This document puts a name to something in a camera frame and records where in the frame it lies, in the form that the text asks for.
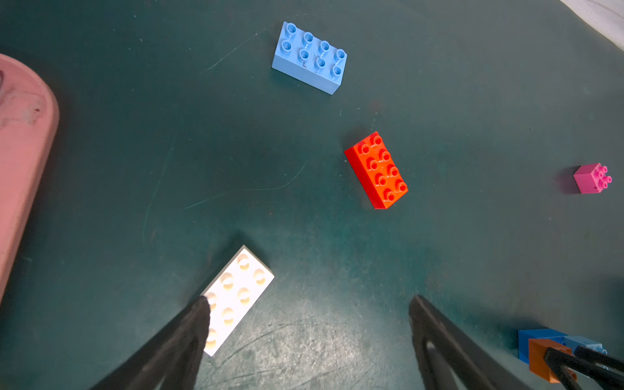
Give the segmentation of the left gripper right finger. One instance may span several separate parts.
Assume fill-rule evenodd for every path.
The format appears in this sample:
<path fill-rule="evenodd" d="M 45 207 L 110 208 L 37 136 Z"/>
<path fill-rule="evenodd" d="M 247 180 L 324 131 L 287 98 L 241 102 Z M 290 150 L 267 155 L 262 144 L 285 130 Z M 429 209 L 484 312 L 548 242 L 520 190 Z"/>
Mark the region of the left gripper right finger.
<path fill-rule="evenodd" d="M 426 389 L 527 389 L 425 297 L 409 304 L 412 343 Z"/>

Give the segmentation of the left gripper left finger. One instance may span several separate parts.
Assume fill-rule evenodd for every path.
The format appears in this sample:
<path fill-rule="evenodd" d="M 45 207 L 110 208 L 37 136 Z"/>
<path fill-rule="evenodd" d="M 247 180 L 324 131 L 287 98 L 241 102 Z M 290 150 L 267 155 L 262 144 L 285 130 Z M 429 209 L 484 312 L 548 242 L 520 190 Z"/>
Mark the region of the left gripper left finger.
<path fill-rule="evenodd" d="M 194 388 L 210 321 L 209 302 L 200 296 L 94 388 Z"/>

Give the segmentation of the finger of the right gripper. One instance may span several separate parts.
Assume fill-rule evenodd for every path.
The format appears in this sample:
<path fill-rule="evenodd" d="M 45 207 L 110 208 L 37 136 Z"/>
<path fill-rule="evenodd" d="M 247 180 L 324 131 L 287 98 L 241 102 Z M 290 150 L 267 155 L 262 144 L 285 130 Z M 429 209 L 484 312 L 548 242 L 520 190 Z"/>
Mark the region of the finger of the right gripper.
<path fill-rule="evenodd" d="M 544 361 L 566 389 L 581 389 L 572 370 L 593 379 L 603 389 L 623 389 L 623 360 L 620 358 L 583 346 L 572 355 L 550 347 L 546 349 Z"/>

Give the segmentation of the light blue small lego brick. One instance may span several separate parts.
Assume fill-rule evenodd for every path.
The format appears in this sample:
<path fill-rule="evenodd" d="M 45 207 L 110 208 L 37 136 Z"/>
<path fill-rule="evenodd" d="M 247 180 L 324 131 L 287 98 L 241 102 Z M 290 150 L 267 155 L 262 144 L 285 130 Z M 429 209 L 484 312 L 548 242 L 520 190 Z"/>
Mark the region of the light blue small lego brick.
<path fill-rule="evenodd" d="M 563 337 L 564 345 L 571 349 L 572 354 L 576 354 L 576 349 L 578 347 L 583 346 L 584 348 L 594 350 L 598 353 L 607 354 L 607 350 L 604 348 L 603 344 L 588 339 L 584 336 L 571 336 L 567 335 Z"/>

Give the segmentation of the orange 2x2 lego brick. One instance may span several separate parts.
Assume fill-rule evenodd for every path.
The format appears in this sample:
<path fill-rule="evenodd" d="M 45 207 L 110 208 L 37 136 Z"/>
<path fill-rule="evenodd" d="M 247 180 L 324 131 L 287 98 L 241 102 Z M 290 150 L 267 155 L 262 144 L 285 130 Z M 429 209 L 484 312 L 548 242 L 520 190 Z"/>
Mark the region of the orange 2x2 lego brick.
<path fill-rule="evenodd" d="M 544 360 L 547 348 L 554 348 L 557 351 L 572 355 L 572 350 L 569 347 L 556 341 L 548 339 L 530 339 L 528 341 L 529 369 L 549 383 L 558 384 L 560 381 Z"/>

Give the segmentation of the white 2x4 lego brick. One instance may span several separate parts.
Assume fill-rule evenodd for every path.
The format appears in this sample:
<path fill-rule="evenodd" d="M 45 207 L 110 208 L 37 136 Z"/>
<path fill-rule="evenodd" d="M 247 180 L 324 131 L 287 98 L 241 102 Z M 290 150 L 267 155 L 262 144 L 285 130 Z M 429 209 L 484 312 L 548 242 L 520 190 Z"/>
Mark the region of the white 2x4 lego brick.
<path fill-rule="evenodd" d="M 235 253 L 202 293 L 211 310 L 205 354 L 216 354 L 274 278 L 246 246 Z"/>

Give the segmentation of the red 2x4 lego brick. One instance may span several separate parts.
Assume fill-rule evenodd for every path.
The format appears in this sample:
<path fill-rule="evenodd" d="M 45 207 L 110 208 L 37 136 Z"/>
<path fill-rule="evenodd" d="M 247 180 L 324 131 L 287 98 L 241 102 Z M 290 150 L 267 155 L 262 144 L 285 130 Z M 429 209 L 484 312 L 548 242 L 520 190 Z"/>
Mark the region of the red 2x4 lego brick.
<path fill-rule="evenodd" d="M 376 210 L 390 208 L 409 191 L 383 142 L 374 132 L 344 152 Z"/>

